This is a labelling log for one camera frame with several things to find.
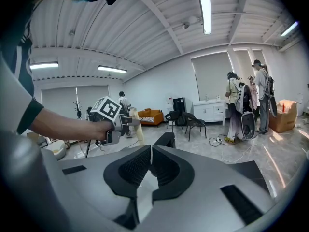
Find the white wall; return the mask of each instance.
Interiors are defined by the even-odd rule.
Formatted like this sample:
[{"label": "white wall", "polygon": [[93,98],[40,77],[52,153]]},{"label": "white wall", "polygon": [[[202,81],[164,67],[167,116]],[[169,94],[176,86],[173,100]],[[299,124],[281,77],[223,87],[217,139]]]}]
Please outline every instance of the white wall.
[{"label": "white wall", "polygon": [[183,56],[155,67],[124,84],[126,97],[138,111],[160,109],[168,113],[168,97],[185,97],[186,110],[199,100],[191,59]]},{"label": "white wall", "polygon": [[233,68],[239,76],[242,76],[242,70],[233,48],[246,48],[250,50],[251,54],[253,54],[253,49],[262,50],[268,71],[275,80],[276,101],[283,99],[297,101],[298,93],[303,93],[303,104],[298,106],[299,114],[302,113],[305,103],[309,100],[307,88],[309,61],[307,51],[302,44],[296,45],[284,53],[279,52],[275,47],[258,44],[220,46],[197,51],[154,67],[125,82],[126,96],[138,111],[152,108],[161,109],[165,114],[168,112],[167,97],[185,97],[186,109],[188,112],[192,112],[192,103],[199,101],[199,96],[191,58],[227,50]]},{"label": "white wall", "polygon": [[290,97],[297,97],[298,114],[307,111],[309,106],[309,58],[308,49],[304,42],[294,45],[284,52],[286,60],[286,70],[290,78]]},{"label": "white wall", "polygon": [[38,102],[41,101],[41,90],[52,89],[59,87],[74,87],[74,86],[108,86],[110,96],[113,100],[117,100],[119,92],[123,91],[123,84],[121,80],[105,79],[105,78],[90,78],[90,77],[76,77],[76,78],[59,78],[48,79],[33,82],[35,86],[34,97]]}]

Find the hand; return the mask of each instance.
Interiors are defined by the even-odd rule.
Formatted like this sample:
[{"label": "hand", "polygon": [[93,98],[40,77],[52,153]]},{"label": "hand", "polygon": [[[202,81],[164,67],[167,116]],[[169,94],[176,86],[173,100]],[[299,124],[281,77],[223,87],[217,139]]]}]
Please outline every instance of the hand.
[{"label": "hand", "polygon": [[106,132],[112,129],[112,123],[109,121],[94,122],[96,131],[94,139],[104,141],[106,139]]}]

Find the white shirt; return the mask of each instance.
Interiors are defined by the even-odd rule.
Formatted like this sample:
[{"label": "white shirt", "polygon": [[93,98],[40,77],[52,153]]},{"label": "white shirt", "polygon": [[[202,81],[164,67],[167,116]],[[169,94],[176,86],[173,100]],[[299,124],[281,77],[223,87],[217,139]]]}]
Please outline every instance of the white shirt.
[{"label": "white shirt", "polygon": [[267,87],[267,77],[268,74],[264,69],[260,69],[255,76],[254,83],[259,86],[259,99],[264,98],[264,94]]},{"label": "white shirt", "polygon": [[242,82],[242,79],[237,80],[235,78],[231,78],[230,80],[227,81],[226,85],[226,92],[230,93],[230,102],[231,104],[235,104],[237,101],[238,97],[238,89],[240,82]]},{"label": "white shirt", "polygon": [[85,120],[89,120],[89,114],[87,111],[85,112]]},{"label": "white shirt", "polygon": [[117,103],[122,103],[122,105],[125,107],[126,112],[128,112],[128,107],[131,105],[131,103],[126,97],[120,96],[117,100]]}]

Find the cardboard box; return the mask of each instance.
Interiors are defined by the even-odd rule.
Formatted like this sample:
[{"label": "cardboard box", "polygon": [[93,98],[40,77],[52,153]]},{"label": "cardboard box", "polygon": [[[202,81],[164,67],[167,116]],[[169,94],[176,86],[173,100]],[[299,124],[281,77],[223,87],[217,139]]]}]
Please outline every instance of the cardboard box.
[{"label": "cardboard box", "polygon": [[292,130],[295,127],[296,123],[297,102],[289,100],[281,100],[277,104],[277,109],[278,109],[277,117],[273,117],[271,113],[269,115],[269,127],[272,128],[277,133]]}]

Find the floor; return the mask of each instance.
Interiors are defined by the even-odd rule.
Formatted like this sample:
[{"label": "floor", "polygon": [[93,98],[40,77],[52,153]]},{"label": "floor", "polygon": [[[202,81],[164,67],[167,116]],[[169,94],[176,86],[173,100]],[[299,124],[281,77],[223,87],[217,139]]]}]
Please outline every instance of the floor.
[{"label": "floor", "polygon": [[[209,138],[217,138],[219,134],[228,133],[229,121],[223,127],[221,123],[207,124],[207,139],[205,132],[199,128],[191,129],[191,139],[188,142],[188,134],[185,128],[174,127],[176,148],[194,154],[220,160],[226,164],[240,163],[254,160],[265,178],[270,194],[276,198],[289,184],[299,166],[306,159],[306,151],[309,149],[309,119],[299,117],[296,127],[288,132],[277,134],[269,130],[265,135],[257,135],[256,138],[244,141],[236,145],[211,146]],[[165,132],[171,131],[171,126],[166,129],[166,124],[161,124],[158,128],[143,126],[143,134],[146,144],[153,144]],[[123,149],[126,146],[136,146],[137,138],[122,137],[116,145],[99,148],[95,144],[91,145],[88,157],[95,157],[110,154]],[[74,145],[62,160],[84,158],[86,144]]]}]

